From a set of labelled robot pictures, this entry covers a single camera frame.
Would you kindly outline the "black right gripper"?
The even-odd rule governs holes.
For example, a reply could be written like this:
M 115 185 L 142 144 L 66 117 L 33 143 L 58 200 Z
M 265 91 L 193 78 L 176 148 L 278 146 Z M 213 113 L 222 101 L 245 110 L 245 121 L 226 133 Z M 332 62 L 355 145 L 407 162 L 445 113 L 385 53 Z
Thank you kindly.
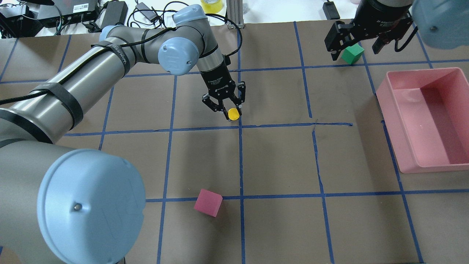
M 409 9 L 412 0 L 361 0 L 355 17 L 350 22 L 333 22 L 325 37 L 325 46 L 333 61 L 337 61 L 346 47 L 362 40 L 375 40 L 372 45 L 374 55 L 383 47 L 395 41 L 394 50 L 403 50 L 415 33 L 399 47 L 398 43 L 412 26 Z

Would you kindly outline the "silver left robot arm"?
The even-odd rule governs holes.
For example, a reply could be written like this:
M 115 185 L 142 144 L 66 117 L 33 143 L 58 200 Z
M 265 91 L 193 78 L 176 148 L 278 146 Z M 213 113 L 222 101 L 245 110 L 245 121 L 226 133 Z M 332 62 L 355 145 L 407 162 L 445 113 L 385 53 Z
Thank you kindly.
M 1 247 L 20 264 L 122 264 L 139 240 L 146 190 L 129 160 L 62 139 L 138 64 L 173 77 L 196 67 L 202 102 L 241 117 L 235 82 L 203 3 L 172 12 L 165 28 L 105 27 L 89 51 L 22 97 L 1 104 Z

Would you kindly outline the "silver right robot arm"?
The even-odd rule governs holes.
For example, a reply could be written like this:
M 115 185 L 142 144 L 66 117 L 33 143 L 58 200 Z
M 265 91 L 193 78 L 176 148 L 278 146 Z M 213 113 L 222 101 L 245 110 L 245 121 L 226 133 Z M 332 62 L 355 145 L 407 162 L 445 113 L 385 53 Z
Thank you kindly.
M 365 55 L 354 65 L 333 61 L 324 38 L 332 21 L 247 25 L 241 30 L 239 57 L 232 58 L 232 75 L 246 82 L 243 125 L 300 122 L 350 125 L 382 119 L 374 95 L 385 70 L 427 69 L 419 40 L 435 45 L 446 33 L 468 35 L 468 9 L 418 3 L 418 37 L 400 53 L 387 45 L 378 54 L 372 41 L 362 41 Z

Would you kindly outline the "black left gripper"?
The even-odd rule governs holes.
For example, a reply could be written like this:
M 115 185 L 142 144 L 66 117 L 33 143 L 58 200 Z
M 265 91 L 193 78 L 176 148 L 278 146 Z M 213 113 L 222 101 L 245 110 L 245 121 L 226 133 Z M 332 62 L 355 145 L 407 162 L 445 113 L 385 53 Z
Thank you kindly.
M 229 73 L 226 62 L 212 70 L 200 71 L 201 77 L 206 84 L 208 93 L 203 95 L 202 102 L 213 112 L 221 112 L 226 120 L 230 120 L 228 111 L 226 110 L 223 100 L 230 99 L 239 115 L 242 115 L 242 104 L 245 103 L 246 83 L 238 82 L 237 87 Z

